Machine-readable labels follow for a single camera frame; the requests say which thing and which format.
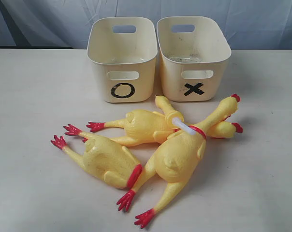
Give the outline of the detached yellow chicken head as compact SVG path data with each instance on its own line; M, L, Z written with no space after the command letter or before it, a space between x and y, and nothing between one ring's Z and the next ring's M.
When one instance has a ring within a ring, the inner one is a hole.
M165 96L156 96L155 104L165 114L165 120L172 129L181 129L189 135L195 135L196 132L184 123L183 115L175 110Z

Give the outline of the cream bin marked X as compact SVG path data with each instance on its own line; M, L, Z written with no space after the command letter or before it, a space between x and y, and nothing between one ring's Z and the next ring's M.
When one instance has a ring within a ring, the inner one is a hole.
M165 97L207 101L220 86L232 51L219 25L204 16L172 16L157 22L160 77Z

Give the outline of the yellow rubber chicken with head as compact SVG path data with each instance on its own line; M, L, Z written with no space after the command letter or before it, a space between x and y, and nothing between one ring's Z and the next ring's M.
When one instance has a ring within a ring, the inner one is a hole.
M156 111L133 110L126 117L108 122L89 122L87 127L91 132L97 132L108 127L123 128L125 136L112 140L124 146L136 146L145 143L163 143L167 137L179 130L169 127L165 115ZM235 133L242 133L243 128L236 122L222 121L212 126L207 136L212 139L232 138Z

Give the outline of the cream bin marked O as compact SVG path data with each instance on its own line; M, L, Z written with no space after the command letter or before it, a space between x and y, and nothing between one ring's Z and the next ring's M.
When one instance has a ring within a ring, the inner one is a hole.
M132 16L96 21L87 54L100 97L110 103L147 100L153 93L157 53L151 20Z

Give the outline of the headless yellow rubber chicken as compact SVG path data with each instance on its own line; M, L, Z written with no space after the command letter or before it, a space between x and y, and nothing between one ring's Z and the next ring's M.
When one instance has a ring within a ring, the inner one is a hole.
M91 134L69 124L66 135L83 137L84 154L73 151L63 136L51 143L69 155L86 173L117 189L131 188L142 173L139 159L125 146L100 135Z

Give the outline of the grey backdrop curtain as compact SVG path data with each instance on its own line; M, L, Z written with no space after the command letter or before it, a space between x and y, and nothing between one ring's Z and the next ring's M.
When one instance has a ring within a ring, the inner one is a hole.
M164 18L216 22L233 50L292 50L292 0L0 0L0 47L86 49L95 23L156 36Z

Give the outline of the large yellow rubber chicken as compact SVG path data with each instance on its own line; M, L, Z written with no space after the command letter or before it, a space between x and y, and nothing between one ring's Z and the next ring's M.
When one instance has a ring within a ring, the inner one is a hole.
M137 215L135 225L144 228L183 189L198 163L203 159L206 139L228 139L242 133L242 127L228 122L237 111L240 97L233 94L220 101L218 107L203 121L190 125L193 134L178 130L167 137L152 154L131 189L122 196L117 205L127 211L139 188L154 175L167 181L166 189L158 203L148 211Z

